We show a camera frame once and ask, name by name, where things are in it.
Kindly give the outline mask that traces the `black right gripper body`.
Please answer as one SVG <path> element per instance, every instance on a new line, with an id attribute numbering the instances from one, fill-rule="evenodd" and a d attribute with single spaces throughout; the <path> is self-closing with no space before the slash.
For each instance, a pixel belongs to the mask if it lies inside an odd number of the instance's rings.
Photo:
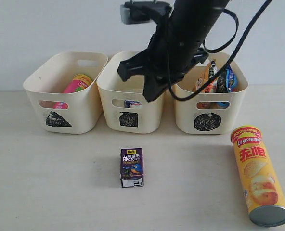
<path id="1" fill-rule="evenodd" d="M 207 34 L 202 25 L 158 27 L 144 55 L 146 75 L 153 77 L 157 84 L 183 80 L 195 65 L 208 58 L 207 51 L 201 48 Z"/>

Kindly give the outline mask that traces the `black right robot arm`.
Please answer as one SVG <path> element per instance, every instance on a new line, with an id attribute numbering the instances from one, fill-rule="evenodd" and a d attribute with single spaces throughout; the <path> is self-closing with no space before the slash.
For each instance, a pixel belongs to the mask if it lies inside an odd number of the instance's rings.
<path id="1" fill-rule="evenodd" d="M 122 81 L 144 76 L 143 97 L 152 102 L 171 85 L 183 80 L 198 63 L 208 58 L 201 47 L 225 8 L 227 0 L 127 1 L 120 6 L 121 21 L 126 25 L 154 21 L 156 31 L 147 48 L 119 63 Z"/>

